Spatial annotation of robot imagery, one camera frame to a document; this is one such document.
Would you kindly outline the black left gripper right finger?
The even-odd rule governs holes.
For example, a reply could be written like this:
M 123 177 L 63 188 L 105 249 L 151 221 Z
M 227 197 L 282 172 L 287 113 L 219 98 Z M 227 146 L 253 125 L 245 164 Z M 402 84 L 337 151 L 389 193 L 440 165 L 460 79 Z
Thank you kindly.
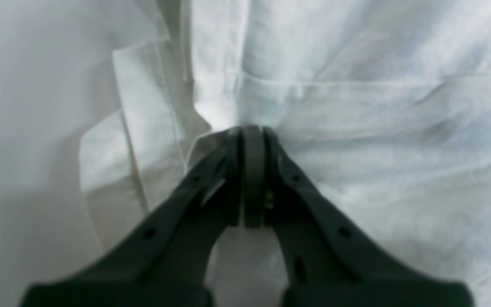
M 247 227 L 277 236 L 289 287 L 283 307 L 472 307 L 462 282 L 430 278 L 396 260 L 340 211 L 290 159 L 270 128 L 247 126 Z

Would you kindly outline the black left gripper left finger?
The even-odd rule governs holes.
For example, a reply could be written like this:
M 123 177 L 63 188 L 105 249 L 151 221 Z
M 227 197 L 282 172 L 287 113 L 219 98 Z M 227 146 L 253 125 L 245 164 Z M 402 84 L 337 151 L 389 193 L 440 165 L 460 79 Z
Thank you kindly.
M 23 307 L 211 307 L 203 285 L 213 245 L 240 210 L 241 128 L 199 161 L 160 206 L 103 258 L 52 284 Z

